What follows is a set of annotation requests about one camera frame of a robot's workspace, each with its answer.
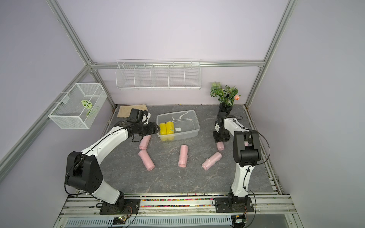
metal grate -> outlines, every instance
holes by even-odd
[[[200,89],[200,62],[165,64],[121,63],[115,72],[117,88],[124,89]]]
[[[214,215],[214,216],[174,216],[174,217],[137,217],[132,224],[133,226],[149,227],[178,227],[190,225],[232,225],[231,216]]]
[[[71,227],[111,227],[113,224],[113,217],[99,217],[99,218],[69,218],[66,222],[65,228]]]
[[[89,129],[106,98],[101,84],[76,83],[48,116],[61,129]]]
[[[133,218],[127,220],[125,226],[129,225]],[[69,218],[65,225],[68,227],[122,227],[113,225],[113,217],[99,218]],[[192,225],[232,225],[231,216],[137,216],[131,226],[134,227],[178,227]]]

yellow roll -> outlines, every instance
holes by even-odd
[[[166,124],[165,123],[160,123],[160,135],[166,135]],[[167,137],[161,137],[161,141],[166,141]]]
[[[166,124],[165,123],[160,123],[160,135],[166,135]]]
[[[168,135],[174,134],[174,123],[169,121],[166,123],[166,132]],[[174,136],[168,136],[167,137],[168,140],[174,140]]]

potted plant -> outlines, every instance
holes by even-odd
[[[241,95],[237,95],[238,89],[237,87],[229,87],[228,85],[225,88],[222,88],[220,82],[213,83],[212,88],[210,88],[210,96],[211,97],[219,97],[219,111],[226,112],[227,115],[230,114],[233,108],[234,100],[239,100]]]

wall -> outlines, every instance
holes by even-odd
[[[0,31],[1,159],[84,65],[45,0],[0,1]],[[49,122],[0,183],[1,227],[53,226],[67,155],[98,140],[110,114],[106,102],[90,130]]]
[[[59,0],[95,62],[264,59],[288,0]]]
[[[365,226],[364,10],[299,1],[250,107],[306,228]]]
[[[116,87],[115,70],[99,70],[99,73],[117,104],[218,104],[217,98],[210,96],[210,88],[215,81],[223,85],[236,85],[241,98],[235,103],[244,104],[258,69],[254,66],[203,67],[200,90],[120,90]]]
[[[0,1],[0,31],[2,159],[84,64],[45,0]]]
[[[66,159],[96,142],[111,115],[105,102],[89,130],[63,130],[49,124],[0,183],[1,227],[50,228],[67,194]]]

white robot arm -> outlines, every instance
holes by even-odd
[[[235,116],[227,116],[225,112],[218,113],[213,132],[216,142],[226,142],[233,135],[233,158],[236,162],[236,173],[228,195],[228,202],[245,204],[249,201],[247,186],[252,170],[261,160],[261,148],[257,131],[246,129]]]
[[[160,129],[156,123],[148,123],[151,116],[147,111],[132,109],[126,121],[118,122],[104,137],[82,150],[72,152],[67,158],[65,185],[90,193],[104,201],[111,211],[120,213],[125,208],[124,194],[104,181],[99,165],[104,158],[121,142],[134,134],[143,136],[157,133]]]

